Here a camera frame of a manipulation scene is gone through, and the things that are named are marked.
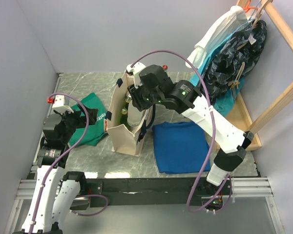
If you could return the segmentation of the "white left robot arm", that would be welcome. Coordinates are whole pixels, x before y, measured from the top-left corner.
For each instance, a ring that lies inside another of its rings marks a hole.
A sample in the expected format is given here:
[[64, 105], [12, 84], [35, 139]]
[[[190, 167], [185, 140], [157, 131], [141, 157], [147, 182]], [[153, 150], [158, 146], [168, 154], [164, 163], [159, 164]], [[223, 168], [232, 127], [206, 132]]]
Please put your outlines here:
[[62, 223], [78, 196], [90, 193], [83, 172], [64, 172], [68, 143], [79, 128], [94, 125], [98, 109], [55, 109], [43, 122], [37, 156], [37, 178], [31, 205], [20, 234], [61, 234]]

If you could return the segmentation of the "dark cola glass bottle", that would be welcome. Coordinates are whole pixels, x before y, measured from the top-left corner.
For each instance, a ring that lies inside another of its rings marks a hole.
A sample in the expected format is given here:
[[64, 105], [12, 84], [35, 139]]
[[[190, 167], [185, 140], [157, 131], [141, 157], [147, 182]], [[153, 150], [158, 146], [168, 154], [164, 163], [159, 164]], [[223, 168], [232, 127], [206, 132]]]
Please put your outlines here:
[[166, 71], [168, 69], [167, 65], [163, 65], [162, 68]]

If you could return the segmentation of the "clear water bottle blue cap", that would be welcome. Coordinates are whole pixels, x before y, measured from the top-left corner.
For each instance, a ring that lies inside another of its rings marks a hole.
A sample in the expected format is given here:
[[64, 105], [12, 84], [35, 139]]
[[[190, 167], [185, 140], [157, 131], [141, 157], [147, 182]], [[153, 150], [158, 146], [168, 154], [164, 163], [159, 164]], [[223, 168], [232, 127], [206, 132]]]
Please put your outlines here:
[[134, 107], [132, 101], [128, 105], [127, 114], [127, 122], [129, 126], [133, 128], [139, 126], [143, 117], [143, 112], [140, 112], [136, 107]]

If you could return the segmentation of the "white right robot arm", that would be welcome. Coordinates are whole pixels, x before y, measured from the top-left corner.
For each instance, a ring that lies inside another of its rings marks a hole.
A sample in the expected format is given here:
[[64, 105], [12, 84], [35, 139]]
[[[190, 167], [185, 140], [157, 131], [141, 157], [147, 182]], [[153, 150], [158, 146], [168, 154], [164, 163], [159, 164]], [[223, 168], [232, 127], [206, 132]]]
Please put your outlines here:
[[138, 62], [129, 64], [126, 72], [133, 76], [133, 84], [127, 89], [135, 108], [143, 111], [155, 104], [163, 105], [196, 123], [218, 143], [220, 150], [204, 182], [207, 193], [217, 193], [225, 176], [244, 160], [254, 134], [236, 128], [208, 105], [205, 96], [191, 82], [173, 82], [159, 65], [145, 66]]

